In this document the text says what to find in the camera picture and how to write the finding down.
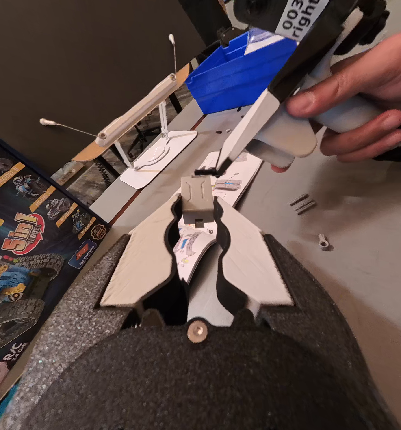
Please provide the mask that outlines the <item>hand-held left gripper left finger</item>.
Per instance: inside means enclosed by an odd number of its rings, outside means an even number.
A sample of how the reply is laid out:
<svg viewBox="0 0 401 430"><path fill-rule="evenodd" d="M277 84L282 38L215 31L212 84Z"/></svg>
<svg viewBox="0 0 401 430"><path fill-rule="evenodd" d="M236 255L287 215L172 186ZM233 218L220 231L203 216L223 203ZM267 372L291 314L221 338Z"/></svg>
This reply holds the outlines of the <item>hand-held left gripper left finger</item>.
<svg viewBox="0 0 401 430"><path fill-rule="evenodd" d="M131 308L139 316L156 309L164 320L182 319L182 282L173 251L181 217L181 196L173 195L129 233L100 307Z"/></svg>

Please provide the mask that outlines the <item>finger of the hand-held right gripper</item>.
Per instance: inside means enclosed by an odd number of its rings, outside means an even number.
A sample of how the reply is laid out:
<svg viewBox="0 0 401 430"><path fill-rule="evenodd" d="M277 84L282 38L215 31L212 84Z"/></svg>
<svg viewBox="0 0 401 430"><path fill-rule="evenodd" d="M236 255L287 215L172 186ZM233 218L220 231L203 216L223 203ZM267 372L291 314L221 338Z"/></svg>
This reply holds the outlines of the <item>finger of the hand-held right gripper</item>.
<svg viewBox="0 0 401 430"><path fill-rule="evenodd" d="M221 176L235 161L279 107L279 100L268 89L260 94L230 136L226 138L216 163L216 177Z"/></svg>

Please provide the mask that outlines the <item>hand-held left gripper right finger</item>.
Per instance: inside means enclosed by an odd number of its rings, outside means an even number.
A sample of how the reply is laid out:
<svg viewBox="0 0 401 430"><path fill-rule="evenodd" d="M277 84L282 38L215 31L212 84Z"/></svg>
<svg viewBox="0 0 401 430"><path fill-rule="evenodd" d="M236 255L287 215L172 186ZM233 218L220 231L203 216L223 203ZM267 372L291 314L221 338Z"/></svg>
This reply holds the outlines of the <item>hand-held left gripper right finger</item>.
<svg viewBox="0 0 401 430"><path fill-rule="evenodd" d="M290 307L294 300L263 232L222 198L214 198L216 239L221 248L216 294L233 316L248 309Z"/></svg>

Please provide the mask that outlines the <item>blue plastic bin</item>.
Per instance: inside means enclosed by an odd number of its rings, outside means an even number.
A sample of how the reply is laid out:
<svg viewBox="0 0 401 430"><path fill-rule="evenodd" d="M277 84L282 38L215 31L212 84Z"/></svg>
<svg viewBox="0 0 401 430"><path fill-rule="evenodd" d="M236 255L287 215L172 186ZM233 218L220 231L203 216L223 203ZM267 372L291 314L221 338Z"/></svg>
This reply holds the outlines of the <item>blue plastic bin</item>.
<svg viewBox="0 0 401 430"><path fill-rule="evenodd" d="M272 44L245 54L248 32L218 47L192 73L186 85L203 114L253 104L294 53L297 42L278 36Z"/></svg>

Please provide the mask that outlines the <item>instruction booklet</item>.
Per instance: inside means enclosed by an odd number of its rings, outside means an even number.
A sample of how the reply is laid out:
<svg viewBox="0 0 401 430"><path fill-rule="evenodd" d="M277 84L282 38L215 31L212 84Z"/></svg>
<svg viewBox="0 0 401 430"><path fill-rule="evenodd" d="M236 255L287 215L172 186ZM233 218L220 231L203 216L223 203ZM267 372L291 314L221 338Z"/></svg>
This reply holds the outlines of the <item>instruction booklet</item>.
<svg viewBox="0 0 401 430"><path fill-rule="evenodd" d="M241 153L219 178L210 177L212 194L235 207L262 165L262 160ZM195 269L205 252L216 243L217 224L205 223L203 228L178 222L180 238L173 251L180 279L190 283Z"/></svg>

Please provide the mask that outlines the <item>grey curved panel piece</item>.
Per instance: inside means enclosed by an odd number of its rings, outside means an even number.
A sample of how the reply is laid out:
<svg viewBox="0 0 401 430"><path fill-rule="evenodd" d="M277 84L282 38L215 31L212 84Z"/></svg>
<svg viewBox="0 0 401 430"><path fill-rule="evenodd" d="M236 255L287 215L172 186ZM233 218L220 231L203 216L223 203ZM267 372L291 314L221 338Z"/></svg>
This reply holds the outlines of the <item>grey curved panel piece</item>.
<svg viewBox="0 0 401 430"><path fill-rule="evenodd" d="M186 225L196 229L214 222L211 177L209 175L181 178L182 217Z"/></svg>

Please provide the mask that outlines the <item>person's right hand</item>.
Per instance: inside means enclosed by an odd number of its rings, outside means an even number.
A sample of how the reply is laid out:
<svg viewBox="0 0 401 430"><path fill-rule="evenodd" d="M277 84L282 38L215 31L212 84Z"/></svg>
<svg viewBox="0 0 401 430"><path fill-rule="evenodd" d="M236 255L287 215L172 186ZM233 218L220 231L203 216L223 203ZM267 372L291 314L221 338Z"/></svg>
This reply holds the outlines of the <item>person's right hand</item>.
<svg viewBox="0 0 401 430"><path fill-rule="evenodd" d="M350 132L325 132L321 153L341 163L374 159L401 144L401 33L334 64L331 77L297 93L286 108L293 117L314 119L357 94L382 113Z"/></svg>

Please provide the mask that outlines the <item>dark toy kit box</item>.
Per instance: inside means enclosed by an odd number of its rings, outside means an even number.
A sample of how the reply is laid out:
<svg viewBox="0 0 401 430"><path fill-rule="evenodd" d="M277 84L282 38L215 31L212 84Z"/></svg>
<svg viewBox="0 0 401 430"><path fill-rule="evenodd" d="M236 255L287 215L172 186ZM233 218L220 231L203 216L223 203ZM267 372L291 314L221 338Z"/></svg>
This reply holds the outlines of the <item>dark toy kit box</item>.
<svg viewBox="0 0 401 430"><path fill-rule="evenodd" d="M110 228L0 139L0 388Z"/></svg>

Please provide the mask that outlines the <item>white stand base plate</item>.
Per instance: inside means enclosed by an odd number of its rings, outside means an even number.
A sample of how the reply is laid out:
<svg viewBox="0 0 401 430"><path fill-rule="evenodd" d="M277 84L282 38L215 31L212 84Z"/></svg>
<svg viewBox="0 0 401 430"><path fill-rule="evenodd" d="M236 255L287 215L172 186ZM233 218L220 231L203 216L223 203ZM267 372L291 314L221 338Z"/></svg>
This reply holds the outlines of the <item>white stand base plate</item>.
<svg viewBox="0 0 401 430"><path fill-rule="evenodd" d="M176 43L173 34L169 34L168 39L173 47L175 71L166 76L158 83L144 98L131 107L126 113L117 117L109 125L104 127L99 133L92 134L79 129L63 125L53 120L41 118L40 124L43 126L64 127L72 131L81 132L91 137L95 137L94 142L84 148L74 156L72 161L87 163L98 160L108 149L115 146L117 153L122 157L123 163L129 171L135 174L160 173L165 167L165 161L170 163L183 149L185 149L196 137L196 131L169 131L166 116L165 100L170 97L187 79L189 74L189 64L177 71L176 66ZM148 113L159 108L160 114L160 136L153 147L146 150L134 162L128 160L122 150L120 138L129 130L138 125Z"/></svg>

